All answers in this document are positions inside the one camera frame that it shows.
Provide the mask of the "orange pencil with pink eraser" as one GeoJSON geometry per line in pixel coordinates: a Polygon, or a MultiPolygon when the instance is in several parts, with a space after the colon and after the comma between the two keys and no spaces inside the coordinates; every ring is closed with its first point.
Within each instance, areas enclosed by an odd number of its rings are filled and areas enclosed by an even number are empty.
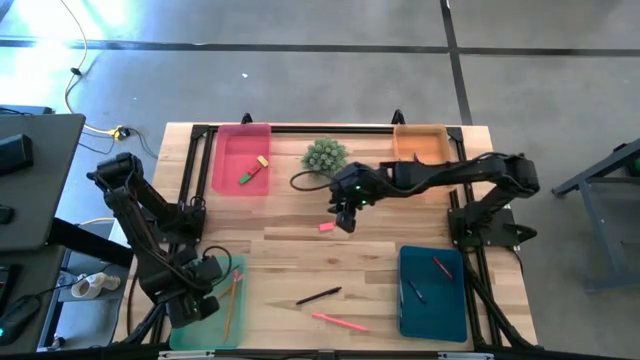
{"type": "Polygon", "coordinates": [[[217,299],[220,300],[224,298],[227,294],[231,293],[236,285],[238,285],[243,280],[243,275],[241,273],[237,273],[234,275],[232,283],[220,294],[217,295],[217,299]]]}
{"type": "Polygon", "coordinates": [[[236,293],[236,288],[237,288],[237,283],[238,283],[239,277],[240,277],[239,270],[237,270],[237,269],[234,270],[232,284],[231,284],[231,288],[230,288],[231,290],[230,290],[230,297],[229,297],[229,304],[228,304],[228,313],[227,313],[227,318],[226,318],[226,323],[225,323],[225,328],[224,328],[224,341],[225,342],[227,341],[227,339],[229,337],[231,321],[232,321],[232,317],[233,317],[235,293],[236,293]]]}

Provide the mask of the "black pen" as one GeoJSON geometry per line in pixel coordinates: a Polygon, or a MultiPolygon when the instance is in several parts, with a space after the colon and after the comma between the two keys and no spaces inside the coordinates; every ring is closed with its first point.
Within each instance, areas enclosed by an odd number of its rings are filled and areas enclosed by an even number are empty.
{"type": "Polygon", "coordinates": [[[323,297],[326,297],[326,296],[329,296],[329,295],[336,294],[336,293],[340,292],[341,289],[342,289],[342,287],[340,287],[340,286],[333,287],[331,289],[328,289],[328,290],[319,292],[317,294],[305,297],[305,298],[303,298],[301,300],[298,300],[298,301],[296,301],[295,305],[296,306],[300,306],[300,305],[306,304],[308,302],[311,302],[311,301],[314,301],[314,300],[317,300],[317,299],[320,299],[320,298],[323,298],[323,297]]]}

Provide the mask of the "pink pen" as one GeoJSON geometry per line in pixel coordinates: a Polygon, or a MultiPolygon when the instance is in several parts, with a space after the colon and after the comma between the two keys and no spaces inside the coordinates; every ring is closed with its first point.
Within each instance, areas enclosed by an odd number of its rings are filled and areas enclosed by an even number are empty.
{"type": "Polygon", "coordinates": [[[367,327],[363,326],[363,325],[359,325],[359,324],[356,324],[356,323],[345,321],[343,319],[331,317],[331,316],[328,316],[326,314],[314,312],[314,313],[311,314],[311,316],[312,316],[312,318],[323,320],[323,321],[326,321],[326,322],[329,322],[329,323],[332,323],[332,324],[335,324],[335,325],[338,325],[338,326],[342,326],[342,327],[345,327],[345,328],[348,328],[348,329],[361,331],[361,332],[369,331],[369,329],[367,327]]]}

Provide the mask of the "red crayon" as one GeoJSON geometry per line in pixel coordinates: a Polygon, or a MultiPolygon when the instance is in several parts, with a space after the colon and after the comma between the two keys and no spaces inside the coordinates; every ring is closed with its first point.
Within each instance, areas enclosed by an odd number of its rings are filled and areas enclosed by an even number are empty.
{"type": "Polygon", "coordinates": [[[434,262],[434,264],[442,271],[442,273],[451,281],[454,280],[453,275],[451,274],[451,272],[443,265],[443,263],[436,257],[436,256],[432,256],[432,260],[434,262]]]}

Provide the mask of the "green translucent plastic bin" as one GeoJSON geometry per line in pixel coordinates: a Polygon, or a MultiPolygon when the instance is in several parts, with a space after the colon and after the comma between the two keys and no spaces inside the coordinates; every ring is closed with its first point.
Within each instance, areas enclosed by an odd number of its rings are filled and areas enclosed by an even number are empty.
{"type": "Polygon", "coordinates": [[[172,350],[230,350],[237,348],[245,335],[246,302],[248,294],[248,261],[246,256],[232,256],[232,270],[229,276],[213,288],[209,297],[220,294],[231,283],[234,270],[239,270],[243,280],[237,285],[233,317],[229,337],[224,341],[224,328],[228,313],[230,293],[218,300],[220,309],[204,320],[180,329],[172,329],[169,346],[172,350]]]}

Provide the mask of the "small potted green plant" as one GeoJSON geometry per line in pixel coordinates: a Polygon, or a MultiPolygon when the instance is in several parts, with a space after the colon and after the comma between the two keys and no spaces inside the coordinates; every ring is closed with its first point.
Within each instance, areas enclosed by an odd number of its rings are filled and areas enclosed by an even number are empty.
{"type": "Polygon", "coordinates": [[[318,138],[307,147],[301,163],[304,170],[334,175],[346,166],[346,147],[332,138],[318,138]]]}

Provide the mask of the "white paper roll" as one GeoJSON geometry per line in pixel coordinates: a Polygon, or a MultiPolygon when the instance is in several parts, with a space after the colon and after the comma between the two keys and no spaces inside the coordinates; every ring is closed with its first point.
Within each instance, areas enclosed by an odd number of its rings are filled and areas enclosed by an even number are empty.
{"type": "Polygon", "coordinates": [[[115,275],[98,272],[91,275],[81,274],[71,286],[71,295],[76,299],[89,300],[98,297],[103,290],[114,291],[121,284],[121,279],[115,275]]]}

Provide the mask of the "orange translucent plastic bin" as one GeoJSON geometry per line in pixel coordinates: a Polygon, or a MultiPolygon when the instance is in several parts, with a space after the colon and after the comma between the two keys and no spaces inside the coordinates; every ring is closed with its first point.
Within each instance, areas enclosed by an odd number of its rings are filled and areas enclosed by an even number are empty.
{"type": "Polygon", "coordinates": [[[393,130],[395,158],[412,161],[416,153],[420,162],[435,165],[450,161],[451,150],[444,125],[397,125],[393,130]]]}

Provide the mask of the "blue plastic bin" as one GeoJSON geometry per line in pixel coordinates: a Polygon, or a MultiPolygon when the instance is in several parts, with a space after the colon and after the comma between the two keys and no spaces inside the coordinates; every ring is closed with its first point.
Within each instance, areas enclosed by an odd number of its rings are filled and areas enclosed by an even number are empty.
{"type": "Polygon", "coordinates": [[[467,310],[464,265],[453,249],[403,246],[397,258],[397,326],[401,335],[438,341],[464,343],[467,310]],[[451,272],[449,280],[434,264],[436,256],[451,272]],[[422,304],[407,280],[418,287],[426,300],[422,304]]]}

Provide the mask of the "pink translucent plastic bin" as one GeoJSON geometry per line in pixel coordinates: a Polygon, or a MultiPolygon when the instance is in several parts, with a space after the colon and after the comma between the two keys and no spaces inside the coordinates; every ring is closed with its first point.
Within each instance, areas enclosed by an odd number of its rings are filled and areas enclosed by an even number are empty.
{"type": "Polygon", "coordinates": [[[270,189],[271,126],[268,124],[223,125],[216,133],[216,149],[211,186],[224,196],[265,196],[270,189]],[[262,167],[257,161],[268,161],[262,167]],[[250,169],[261,170],[246,184],[241,177],[250,169]]]}

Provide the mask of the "grey side desk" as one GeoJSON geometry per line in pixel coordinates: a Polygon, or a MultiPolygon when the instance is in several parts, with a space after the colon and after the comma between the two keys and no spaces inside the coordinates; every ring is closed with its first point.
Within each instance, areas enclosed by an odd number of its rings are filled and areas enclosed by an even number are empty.
{"type": "Polygon", "coordinates": [[[31,167],[0,176],[0,205],[14,209],[0,225],[0,252],[45,245],[84,123],[82,114],[0,116],[0,140],[24,134],[34,157],[31,167]]]}

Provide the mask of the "black box on desk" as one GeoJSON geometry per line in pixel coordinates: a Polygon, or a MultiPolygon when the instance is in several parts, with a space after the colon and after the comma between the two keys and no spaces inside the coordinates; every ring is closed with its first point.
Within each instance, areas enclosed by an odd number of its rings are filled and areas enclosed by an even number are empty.
{"type": "Polygon", "coordinates": [[[0,176],[15,173],[34,164],[32,140],[25,134],[0,139],[0,176]]]}

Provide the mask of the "grey metal cart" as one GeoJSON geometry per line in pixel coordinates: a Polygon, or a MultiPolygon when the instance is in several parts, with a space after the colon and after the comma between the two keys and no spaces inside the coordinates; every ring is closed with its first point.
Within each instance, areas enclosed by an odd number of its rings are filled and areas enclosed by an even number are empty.
{"type": "Polygon", "coordinates": [[[603,160],[552,189],[561,198],[577,191],[604,250],[608,276],[585,284],[590,293],[640,286],[640,270],[634,271],[625,248],[640,245],[640,170],[634,177],[614,177],[618,170],[640,162],[640,138],[616,147],[603,160]]]}

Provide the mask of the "silver bracket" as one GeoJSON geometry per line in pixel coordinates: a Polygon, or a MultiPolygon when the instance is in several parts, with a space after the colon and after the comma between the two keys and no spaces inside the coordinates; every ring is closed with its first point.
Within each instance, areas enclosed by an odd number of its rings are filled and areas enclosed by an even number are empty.
{"type": "Polygon", "coordinates": [[[214,358],[214,351],[161,351],[157,360],[212,360],[214,358]]]}
{"type": "Polygon", "coordinates": [[[495,360],[491,353],[479,352],[439,352],[438,360],[495,360]]]}

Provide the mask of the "black aluminium table frame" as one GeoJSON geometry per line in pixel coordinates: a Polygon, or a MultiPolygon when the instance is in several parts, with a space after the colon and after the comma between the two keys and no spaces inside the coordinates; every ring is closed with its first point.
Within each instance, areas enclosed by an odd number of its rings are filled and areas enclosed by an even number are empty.
{"type": "Polygon", "coordinates": [[[211,186],[215,126],[170,123],[152,178],[168,201],[201,194],[207,215],[202,246],[217,245],[247,257],[245,335],[233,355],[433,358],[439,352],[470,352],[507,339],[478,295],[466,298],[464,343],[409,338],[396,325],[397,255],[404,245],[447,249],[447,212],[453,200],[479,199],[487,182],[439,187],[422,196],[388,199],[361,211],[354,233],[322,233],[329,220],[326,191],[311,191],[300,176],[306,147],[331,136],[350,156],[375,165],[394,157],[393,129],[374,124],[277,124],[272,128],[270,190],[264,197],[217,194],[211,186]],[[306,304],[305,297],[342,287],[306,304]],[[363,325],[356,331],[312,318],[317,312],[363,325]]]}

